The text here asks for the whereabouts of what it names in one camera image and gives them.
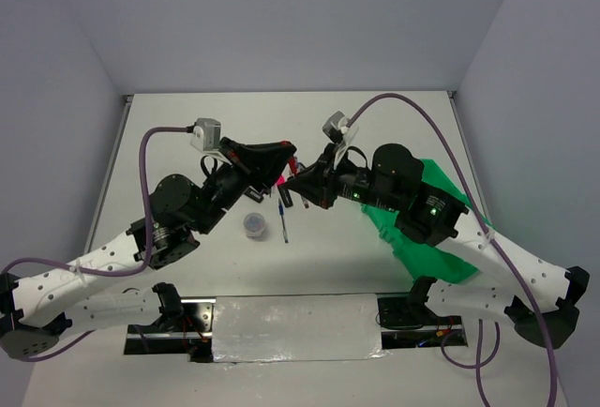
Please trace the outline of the red pen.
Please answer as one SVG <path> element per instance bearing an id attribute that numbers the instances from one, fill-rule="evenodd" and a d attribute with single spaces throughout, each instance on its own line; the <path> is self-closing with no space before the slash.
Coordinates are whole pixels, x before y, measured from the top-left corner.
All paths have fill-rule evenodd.
<path id="1" fill-rule="evenodd" d="M 298 174 L 298 172 L 301 169 L 303 169 L 303 165 L 298 162 L 297 157 L 292 157 L 292 159 L 290 160 L 290 163 L 289 163 L 289 167 L 290 167 L 290 169 L 289 169 L 289 179 L 294 178 Z M 302 205 L 306 209 L 309 209 L 309 203 L 308 203 L 308 200 L 305 197 L 301 196 L 301 202 L 302 202 Z"/>

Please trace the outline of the blue ballpoint pen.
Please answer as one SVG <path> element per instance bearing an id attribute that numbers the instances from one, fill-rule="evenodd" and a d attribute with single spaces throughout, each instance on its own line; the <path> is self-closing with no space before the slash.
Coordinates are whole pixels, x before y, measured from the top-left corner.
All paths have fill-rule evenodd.
<path id="1" fill-rule="evenodd" d="M 279 213 L 279 217 L 280 217 L 280 221 L 281 221 L 282 236 L 284 239 L 284 243 L 289 244 L 289 236 L 288 236 L 287 225 L 286 225 L 286 220 L 285 220 L 285 208 L 284 208 L 283 202 L 281 200 L 277 201 L 277 208 L 278 208 L 278 213 Z"/>

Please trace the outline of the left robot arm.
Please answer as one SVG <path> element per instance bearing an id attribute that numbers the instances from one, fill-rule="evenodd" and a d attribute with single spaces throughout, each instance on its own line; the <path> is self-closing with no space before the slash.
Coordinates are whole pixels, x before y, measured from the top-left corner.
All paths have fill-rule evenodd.
<path id="1" fill-rule="evenodd" d="M 106 245 L 67 264 L 19 278 L 1 274 L 1 347 L 13 359 L 42 361 L 70 335 L 82 339 L 119 324 L 152 324 L 164 331 L 186 318 L 176 288 L 161 282 L 149 289 L 104 296 L 121 279 L 158 271 L 196 250 L 196 234 L 210 234 L 248 188 L 273 187 L 296 148 L 283 141 L 241 144 L 221 139 L 224 161 L 197 185 L 176 173 L 142 195 L 144 217 Z"/>

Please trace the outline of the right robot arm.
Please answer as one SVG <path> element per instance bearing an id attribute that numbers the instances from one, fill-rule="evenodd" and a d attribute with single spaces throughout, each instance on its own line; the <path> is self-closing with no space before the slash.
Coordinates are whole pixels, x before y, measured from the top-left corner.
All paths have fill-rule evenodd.
<path id="1" fill-rule="evenodd" d="M 377 148 L 369 167 L 357 166 L 329 144 L 285 186 L 323 209 L 345 198 L 393 212 L 396 228 L 410 241 L 456 256 L 492 278 L 487 287 L 418 278 L 407 300 L 415 322 L 473 317 L 508 324 L 534 345 L 561 348 L 577 327 L 577 303 L 589 273 L 550 264 L 487 228 L 464 202 L 424 182 L 424 169 L 400 144 Z"/>

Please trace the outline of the pink cap highlighter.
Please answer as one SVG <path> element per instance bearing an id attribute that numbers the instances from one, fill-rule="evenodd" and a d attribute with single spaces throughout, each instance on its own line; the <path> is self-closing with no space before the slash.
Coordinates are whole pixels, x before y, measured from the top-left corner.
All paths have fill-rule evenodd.
<path id="1" fill-rule="evenodd" d="M 291 197 L 291 193 L 287 190 L 287 188 L 284 186 L 286 182 L 285 177 L 282 175 L 276 183 L 276 187 L 277 187 L 277 191 L 279 194 L 279 198 L 283 204 L 283 206 L 285 208 L 290 208 L 293 206 L 293 200 Z"/>

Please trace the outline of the blue cap highlighter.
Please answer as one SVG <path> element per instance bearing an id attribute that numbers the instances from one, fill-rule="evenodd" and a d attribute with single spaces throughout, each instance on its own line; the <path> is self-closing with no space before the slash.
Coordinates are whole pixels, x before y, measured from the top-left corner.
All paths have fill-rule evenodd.
<path id="1" fill-rule="evenodd" d="M 247 196 L 247 197 L 248 197 L 250 200 L 252 200 L 253 202 L 255 202 L 255 203 L 257 203 L 257 204 L 260 204 L 260 203 L 263 201 L 263 195 L 262 195 L 260 192 L 258 192 L 258 191 L 256 191 L 256 190 L 254 190 L 253 188 L 248 188 L 248 189 L 247 189 L 247 190 L 244 192 L 244 194 L 245 194 L 245 195 L 246 195 L 246 196 Z"/>

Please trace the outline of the clear jar of paper clips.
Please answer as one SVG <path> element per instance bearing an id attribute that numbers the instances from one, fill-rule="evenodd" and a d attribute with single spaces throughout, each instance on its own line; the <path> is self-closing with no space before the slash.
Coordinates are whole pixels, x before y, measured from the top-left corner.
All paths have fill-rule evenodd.
<path id="1" fill-rule="evenodd" d="M 243 228 L 246 237 L 262 238 L 266 232 L 266 220 L 259 213 L 248 213 L 243 219 Z"/>

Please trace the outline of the green plastic organizer tray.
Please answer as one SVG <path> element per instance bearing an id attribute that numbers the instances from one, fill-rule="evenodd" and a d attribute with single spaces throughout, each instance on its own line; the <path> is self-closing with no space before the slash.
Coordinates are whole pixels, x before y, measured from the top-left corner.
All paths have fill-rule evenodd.
<path id="1" fill-rule="evenodd" d="M 422 158 L 421 161 L 424 164 L 424 182 L 448 192 L 469 208 L 473 207 L 466 194 L 433 159 Z M 361 210 L 374 224 L 381 240 L 391 246 L 394 257 L 402 262 L 413 279 L 433 277 L 449 283 L 461 283 L 478 273 L 474 266 L 453 254 L 409 240 L 395 227 L 395 212 L 365 204 L 361 205 Z"/>

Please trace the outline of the silver tape strip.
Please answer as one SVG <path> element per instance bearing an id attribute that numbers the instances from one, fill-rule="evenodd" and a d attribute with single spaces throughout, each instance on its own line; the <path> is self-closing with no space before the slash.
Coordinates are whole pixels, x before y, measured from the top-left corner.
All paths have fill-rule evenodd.
<path id="1" fill-rule="evenodd" d="M 350 361 L 383 350 L 374 294 L 220 297 L 212 354 L 221 363 Z"/>

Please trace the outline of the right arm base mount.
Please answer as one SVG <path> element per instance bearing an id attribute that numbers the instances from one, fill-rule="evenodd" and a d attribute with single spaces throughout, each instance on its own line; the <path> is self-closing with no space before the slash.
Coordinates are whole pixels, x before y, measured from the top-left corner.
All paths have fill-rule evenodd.
<path id="1" fill-rule="evenodd" d="M 439 348 L 444 339 L 446 346 L 467 345 L 460 317 L 415 316 L 405 294 L 378 296 L 377 303 L 375 322 L 384 350 Z"/>

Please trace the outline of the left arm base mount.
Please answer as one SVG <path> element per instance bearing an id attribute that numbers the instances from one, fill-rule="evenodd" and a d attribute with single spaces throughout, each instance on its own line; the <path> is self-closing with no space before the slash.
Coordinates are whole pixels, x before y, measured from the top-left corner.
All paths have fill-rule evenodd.
<path id="1" fill-rule="evenodd" d="M 182 300 L 184 315 L 178 323 L 127 327 L 124 355 L 183 355 L 189 362 L 212 363 L 215 298 Z"/>

